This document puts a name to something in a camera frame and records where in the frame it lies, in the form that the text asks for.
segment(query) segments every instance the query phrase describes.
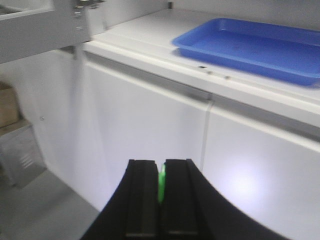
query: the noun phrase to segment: white shelf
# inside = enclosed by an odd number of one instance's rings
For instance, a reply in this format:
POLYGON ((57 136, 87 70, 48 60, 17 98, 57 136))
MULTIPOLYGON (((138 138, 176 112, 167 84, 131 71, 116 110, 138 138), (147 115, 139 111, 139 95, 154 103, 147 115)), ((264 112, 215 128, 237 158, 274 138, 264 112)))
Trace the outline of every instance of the white shelf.
POLYGON ((171 44, 179 35, 220 17, 228 16, 165 9, 93 36, 84 50, 320 128, 320 89, 188 59, 171 44))

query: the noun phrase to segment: green object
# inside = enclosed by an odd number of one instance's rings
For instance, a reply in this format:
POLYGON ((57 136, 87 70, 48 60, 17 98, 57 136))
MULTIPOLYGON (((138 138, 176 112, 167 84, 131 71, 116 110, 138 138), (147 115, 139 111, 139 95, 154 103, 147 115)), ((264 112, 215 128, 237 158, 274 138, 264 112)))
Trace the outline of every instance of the green object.
POLYGON ((166 165, 162 164, 161 172, 159 172, 158 180, 158 202, 162 204, 165 198, 165 186, 166 186, 166 165))

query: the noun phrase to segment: cabinet door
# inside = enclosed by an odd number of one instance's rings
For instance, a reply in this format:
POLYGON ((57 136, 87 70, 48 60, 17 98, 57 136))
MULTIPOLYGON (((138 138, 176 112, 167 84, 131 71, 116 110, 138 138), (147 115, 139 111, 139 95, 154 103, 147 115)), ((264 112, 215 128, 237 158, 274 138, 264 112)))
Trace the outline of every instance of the cabinet door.
POLYGON ((106 67, 89 64, 87 69, 109 194, 129 159, 155 160, 158 167, 165 159, 191 158, 200 164, 208 103, 106 67))
POLYGON ((203 173, 230 202, 293 240, 320 235, 320 143, 212 107, 203 173))
POLYGON ((90 40, 76 0, 1 0, 0 64, 90 40))

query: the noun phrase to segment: blue tray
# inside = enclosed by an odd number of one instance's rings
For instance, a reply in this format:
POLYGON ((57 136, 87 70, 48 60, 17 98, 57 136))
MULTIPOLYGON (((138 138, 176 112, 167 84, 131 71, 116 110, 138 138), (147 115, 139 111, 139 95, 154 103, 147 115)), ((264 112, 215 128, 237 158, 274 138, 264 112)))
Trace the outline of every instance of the blue tray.
POLYGON ((311 86, 320 80, 320 32, 217 18, 175 38, 183 56, 311 86))

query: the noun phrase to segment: metal hinge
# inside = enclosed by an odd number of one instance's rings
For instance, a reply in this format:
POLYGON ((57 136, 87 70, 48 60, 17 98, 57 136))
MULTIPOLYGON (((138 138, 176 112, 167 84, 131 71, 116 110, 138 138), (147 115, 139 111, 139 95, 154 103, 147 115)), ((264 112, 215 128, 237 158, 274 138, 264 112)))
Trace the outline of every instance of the metal hinge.
POLYGON ((90 7, 96 9, 100 3, 104 3, 105 0, 75 0, 75 8, 82 9, 83 7, 90 7))

